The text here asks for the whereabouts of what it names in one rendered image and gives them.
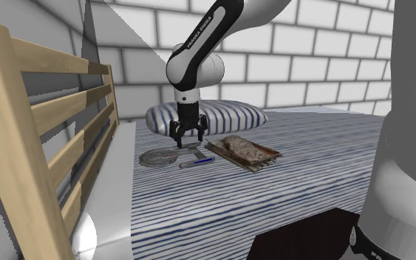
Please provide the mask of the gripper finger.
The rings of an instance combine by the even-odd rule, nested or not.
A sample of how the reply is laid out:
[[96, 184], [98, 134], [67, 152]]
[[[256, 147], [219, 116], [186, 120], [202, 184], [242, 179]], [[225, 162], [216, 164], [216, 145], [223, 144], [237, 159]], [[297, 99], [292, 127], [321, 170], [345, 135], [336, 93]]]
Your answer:
[[178, 148], [182, 148], [182, 136], [184, 134], [184, 130], [180, 127], [180, 123], [178, 121], [171, 120], [169, 127], [169, 136], [177, 142]]
[[196, 126], [196, 130], [198, 131], [197, 138], [199, 140], [203, 139], [203, 135], [204, 135], [204, 133], [207, 129], [208, 129], [207, 117], [204, 114], [200, 114], [199, 115], [199, 121], [198, 121], [198, 124]]

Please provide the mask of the wooden bed with striped cover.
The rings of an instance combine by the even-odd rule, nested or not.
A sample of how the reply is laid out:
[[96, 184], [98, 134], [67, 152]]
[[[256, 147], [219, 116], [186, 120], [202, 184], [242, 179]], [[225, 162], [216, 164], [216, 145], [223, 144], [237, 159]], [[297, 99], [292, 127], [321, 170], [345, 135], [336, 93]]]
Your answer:
[[10, 35], [0, 25], [0, 198], [25, 260], [244, 259], [253, 238], [333, 208], [361, 206], [382, 118], [277, 112], [246, 138], [270, 152], [252, 169], [135, 161], [161, 144], [120, 124], [111, 84], [31, 105], [22, 72], [107, 65]]

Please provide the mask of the brown tray with meat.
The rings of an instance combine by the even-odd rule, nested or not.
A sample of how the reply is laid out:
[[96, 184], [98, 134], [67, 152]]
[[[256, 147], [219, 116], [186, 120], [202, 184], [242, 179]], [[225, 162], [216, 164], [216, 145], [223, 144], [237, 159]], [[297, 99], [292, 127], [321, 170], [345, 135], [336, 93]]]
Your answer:
[[239, 135], [208, 140], [204, 148], [251, 172], [261, 171], [275, 164], [278, 157], [283, 157], [280, 152], [246, 140]]

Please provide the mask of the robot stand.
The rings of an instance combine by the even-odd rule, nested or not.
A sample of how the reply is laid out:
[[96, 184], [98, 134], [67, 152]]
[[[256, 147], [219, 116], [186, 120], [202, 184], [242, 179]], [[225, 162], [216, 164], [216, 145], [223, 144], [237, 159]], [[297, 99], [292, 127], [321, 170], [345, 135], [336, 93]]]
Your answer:
[[246, 260], [339, 260], [359, 215], [340, 208], [257, 235]]

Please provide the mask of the grey model spaceship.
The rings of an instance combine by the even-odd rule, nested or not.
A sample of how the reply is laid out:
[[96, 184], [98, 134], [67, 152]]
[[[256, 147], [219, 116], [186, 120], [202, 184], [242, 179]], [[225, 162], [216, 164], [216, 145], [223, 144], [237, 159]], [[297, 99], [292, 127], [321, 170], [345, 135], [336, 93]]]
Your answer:
[[201, 142], [188, 143], [182, 145], [182, 148], [172, 146], [168, 148], [156, 148], [150, 151], [144, 152], [139, 156], [139, 163], [143, 166], [150, 168], [160, 168], [163, 166], [174, 164], [179, 157], [185, 155], [194, 155], [197, 159], [206, 158], [198, 147]]

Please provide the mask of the blue striped white pillow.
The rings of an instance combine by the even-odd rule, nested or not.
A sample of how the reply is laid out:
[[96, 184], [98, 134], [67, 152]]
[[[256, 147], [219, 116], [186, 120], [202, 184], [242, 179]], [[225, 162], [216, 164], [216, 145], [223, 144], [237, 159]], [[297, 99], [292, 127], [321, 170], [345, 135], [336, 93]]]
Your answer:
[[[262, 109], [235, 100], [201, 100], [199, 112], [207, 117], [205, 136], [254, 129], [268, 121]], [[171, 120], [178, 121], [176, 102], [152, 106], [146, 112], [146, 125], [155, 134], [169, 136]]]

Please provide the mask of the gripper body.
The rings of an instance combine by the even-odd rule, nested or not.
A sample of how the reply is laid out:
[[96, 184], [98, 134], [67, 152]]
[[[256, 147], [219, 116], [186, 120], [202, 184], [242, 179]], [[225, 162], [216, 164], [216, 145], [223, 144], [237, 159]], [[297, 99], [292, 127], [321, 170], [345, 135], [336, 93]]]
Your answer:
[[178, 131], [188, 131], [196, 129], [200, 131], [200, 114], [199, 114], [199, 103], [178, 103], [177, 113], [179, 117]]

